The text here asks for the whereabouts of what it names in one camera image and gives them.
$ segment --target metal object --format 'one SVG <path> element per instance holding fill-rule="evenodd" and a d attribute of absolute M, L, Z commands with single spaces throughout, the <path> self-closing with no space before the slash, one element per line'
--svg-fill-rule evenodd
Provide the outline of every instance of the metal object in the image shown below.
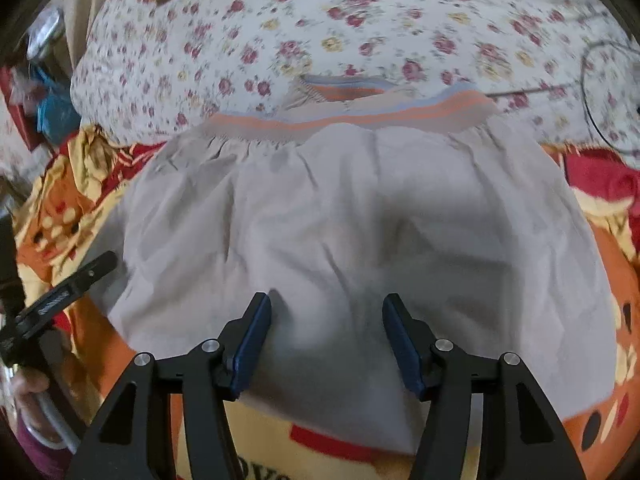
<path fill-rule="evenodd" d="M 146 366 L 151 362 L 151 355 L 149 354 L 138 354 L 133 359 L 133 362 L 136 366 Z"/>
<path fill-rule="evenodd" d="M 556 412 L 516 354 L 488 359 L 437 340 L 397 294 L 385 298 L 382 319 L 405 387 L 431 401 L 409 480 L 459 480 L 472 394 L 484 394 L 478 480 L 585 479 Z"/>
<path fill-rule="evenodd" d="M 202 349 L 205 352 L 212 353 L 217 351 L 220 348 L 220 343 L 215 339 L 207 339 L 204 343 L 202 343 Z"/>
<path fill-rule="evenodd" d="M 137 355 L 87 430 L 66 480 L 175 480 L 170 394 L 182 394 L 193 480 L 244 479 L 223 400 L 249 386 L 270 325 L 271 302 L 260 292 L 217 340 L 170 359 Z"/>
<path fill-rule="evenodd" d="M 453 343 L 448 339 L 438 339 L 436 341 L 436 348 L 441 352 L 451 352 L 453 350 Z"/>
<path fill-rule="evenodd" d="M 504 359 L 504 362 L 507 363 L 508 365 L 517 366 L 520 364 L 519 355 L 514 354 L 513 352 L 507 352 L 505 355 L 502 356 L 502 358 Z"/>
<path fill-rule="evenodd" d="M 58 7 L 45 8 L 29 27 L 27 59 L 40 61 L 51 49 L 51 45 L 65 33 L 65 21 Z"/>

